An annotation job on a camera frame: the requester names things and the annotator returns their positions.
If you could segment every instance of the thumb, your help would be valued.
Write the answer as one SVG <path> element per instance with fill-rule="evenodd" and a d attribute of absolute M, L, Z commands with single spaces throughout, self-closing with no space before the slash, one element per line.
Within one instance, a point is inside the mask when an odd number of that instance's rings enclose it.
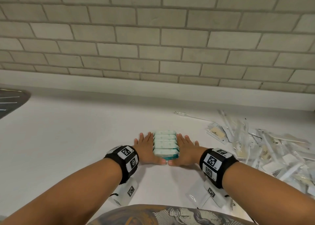
<path fill-rule="evenodd" d="M 158 164 L 158 165 L 164 165 L 164 164 L 166 164 L 166 160 L 163 158 L 160 158 L 158 156 L 154 156 L 153 163 Z"/>
<path fill-rule="evenodd" d="M 180 158 L 177 158 L 177 159 L 169 160 L 169 161 L 168 161 L 168 165 L 169 165 L 169 166 L 180 166 L 180 165 L 182 165 L 182 164 L 181 164 Z"/>

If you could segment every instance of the wrist strap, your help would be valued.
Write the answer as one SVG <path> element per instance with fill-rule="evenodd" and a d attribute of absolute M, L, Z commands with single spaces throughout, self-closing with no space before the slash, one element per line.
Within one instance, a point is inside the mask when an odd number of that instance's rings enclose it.
<path fill-rule="evenodd" d="M 119 164 L 123 175 L 119 184 L 126 183 L 138 168 L 139 155 L 130 146 L 117 146 L 108 151 L 104 158 L 112 159 Z"/>
<path fill-rule="evenodd" d="M 225 171 L 238 160 L 231 153 L 220 149 L 207 149 L 201 156 L 199 166 L 210 181 L 222 188 L 222 179 Z"/>

